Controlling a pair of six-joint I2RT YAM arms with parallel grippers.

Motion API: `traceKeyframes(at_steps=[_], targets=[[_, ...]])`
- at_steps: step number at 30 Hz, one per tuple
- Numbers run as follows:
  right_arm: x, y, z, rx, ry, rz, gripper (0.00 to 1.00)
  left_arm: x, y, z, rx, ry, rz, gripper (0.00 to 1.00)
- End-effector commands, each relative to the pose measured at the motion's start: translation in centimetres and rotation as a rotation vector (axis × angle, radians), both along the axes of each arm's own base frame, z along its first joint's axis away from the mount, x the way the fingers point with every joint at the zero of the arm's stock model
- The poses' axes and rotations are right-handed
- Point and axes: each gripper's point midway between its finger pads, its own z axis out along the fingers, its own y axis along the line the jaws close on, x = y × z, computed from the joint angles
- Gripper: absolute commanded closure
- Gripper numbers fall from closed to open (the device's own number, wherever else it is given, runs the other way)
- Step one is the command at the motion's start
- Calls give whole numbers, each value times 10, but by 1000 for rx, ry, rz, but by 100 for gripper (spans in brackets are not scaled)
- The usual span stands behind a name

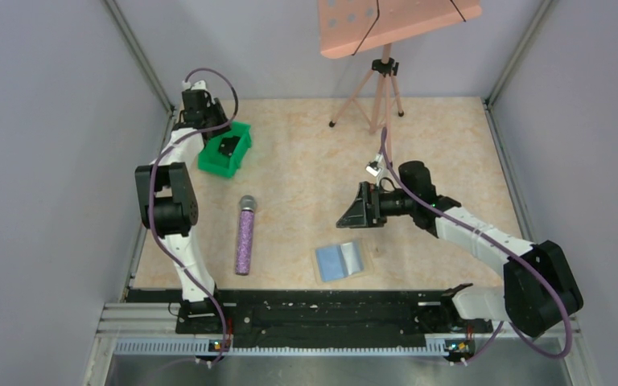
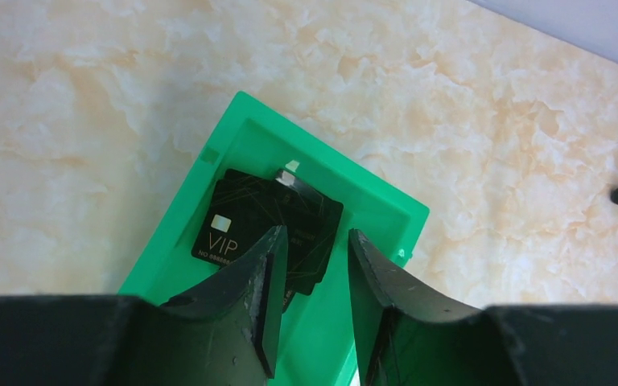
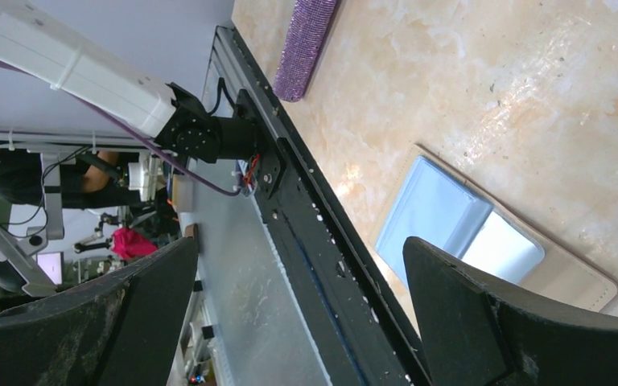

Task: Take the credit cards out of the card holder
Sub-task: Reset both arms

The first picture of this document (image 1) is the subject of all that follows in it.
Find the beige card holder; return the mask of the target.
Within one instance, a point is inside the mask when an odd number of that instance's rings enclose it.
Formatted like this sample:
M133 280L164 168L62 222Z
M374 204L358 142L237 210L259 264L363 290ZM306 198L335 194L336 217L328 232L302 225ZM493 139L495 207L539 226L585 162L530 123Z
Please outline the beige card holder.
M374 271L371 252L360 238L320 246L311 260L315 279L321 285L368 276Z

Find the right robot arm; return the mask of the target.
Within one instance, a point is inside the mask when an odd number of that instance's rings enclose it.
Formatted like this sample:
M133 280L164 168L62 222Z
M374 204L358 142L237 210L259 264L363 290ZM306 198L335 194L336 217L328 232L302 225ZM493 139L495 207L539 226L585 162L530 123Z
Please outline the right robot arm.
M583 295L558 244L536 244L479 220L460 202L437 193L423 162L401 164L398 177L402 186L392 191L360 183L336 226L382 228L392 216L409 216L418 228L460 247L501 277L500 286L454 288L454 316L510 322L537 338L583 308Z

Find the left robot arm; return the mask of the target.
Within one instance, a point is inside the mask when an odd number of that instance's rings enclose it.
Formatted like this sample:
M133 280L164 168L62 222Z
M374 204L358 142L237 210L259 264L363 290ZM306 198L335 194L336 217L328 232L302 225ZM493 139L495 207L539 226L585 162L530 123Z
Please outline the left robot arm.
M134 177L143 225L172 260L182 286L179 316L184 319L223 317L214 299L216 283L205 266L197 238L199 207L188 167L204 149L211 128L227 121L218 99L204 82L182 91L183 109L159 156L138 166Z

